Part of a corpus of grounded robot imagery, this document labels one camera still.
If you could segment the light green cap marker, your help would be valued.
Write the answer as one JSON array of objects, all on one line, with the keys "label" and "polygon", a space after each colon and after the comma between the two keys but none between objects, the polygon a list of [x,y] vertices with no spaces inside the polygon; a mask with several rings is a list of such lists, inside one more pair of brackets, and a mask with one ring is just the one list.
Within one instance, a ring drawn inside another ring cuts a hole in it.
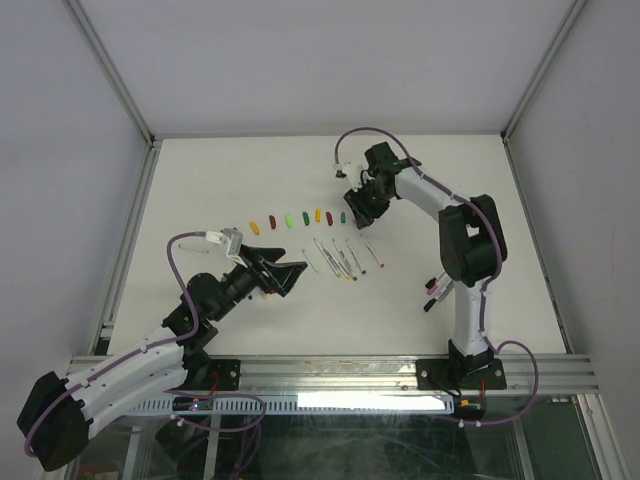
[{"label": "light green cap marker", "polygon": [[315,273],[319,273],[321,271],[321,269],[320,269],[319,265],[317,264],[317,262],[313,259],[312,255],[306,249],[302,249],[301,252],[302,252],[303,256],[305,257],[305,260],[307,261],[309,266],[313,269],[313,271]]}]

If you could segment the pink cap marker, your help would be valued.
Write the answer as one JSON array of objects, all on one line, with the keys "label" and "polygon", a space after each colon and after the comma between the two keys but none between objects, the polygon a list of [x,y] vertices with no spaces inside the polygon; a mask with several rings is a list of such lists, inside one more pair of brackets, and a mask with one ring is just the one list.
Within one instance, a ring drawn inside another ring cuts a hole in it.
[{"label": "pink cap marker", "polygon": [[374,261],[376,262],[376,264],[378,265],[379,268],[384,268],[385,267],[385,263],[382,261],[382,259],[380,258],[380,256],[378,255],[378,253],[376,252],[376,250],[373,248],[373,246],[371,245],[371,243],[369,242],[369,240],[367,240],[364,236],[360,236],[362,243],[364,244],[366,250],[369,252],[369,254],[372,256],[372,258],[374,259]]}]

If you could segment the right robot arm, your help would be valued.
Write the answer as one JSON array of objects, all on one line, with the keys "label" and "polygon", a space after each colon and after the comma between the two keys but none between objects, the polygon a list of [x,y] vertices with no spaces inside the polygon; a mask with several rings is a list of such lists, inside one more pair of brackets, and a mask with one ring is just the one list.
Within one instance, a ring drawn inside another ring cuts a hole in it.
[{"label": "right robot arm", "polygon": [[412,203],[438,224],[441,265],[455,291],[447,374],[455,385],[469,387],[494,358],[490,296],[507,259],[495,201],[489,195],[463,197],[424,173],[411,156],[398,157],[386,142],[370,147],[364,157],[364,166],[335,168],[351,185],[344,200],[358,229],[371,226],[392,199]]}]

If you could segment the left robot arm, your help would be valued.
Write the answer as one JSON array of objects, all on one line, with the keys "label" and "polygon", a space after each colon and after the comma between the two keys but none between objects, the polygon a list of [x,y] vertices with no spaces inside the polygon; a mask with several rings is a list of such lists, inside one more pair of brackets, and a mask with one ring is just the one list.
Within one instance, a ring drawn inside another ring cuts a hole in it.
[{"label": "left robot arm", "polygon": [[66,377],[49,371],[34,383],[18,418],[25,453],[46,472],[71,463],[115,419],[155,394],[198,388],[209,377],[205,346],[222,320],[254,291],[286,297],[307,269],[282,248],[241,245],[233,269],[216,278],[179,280],[179,305],[133,347]]}]

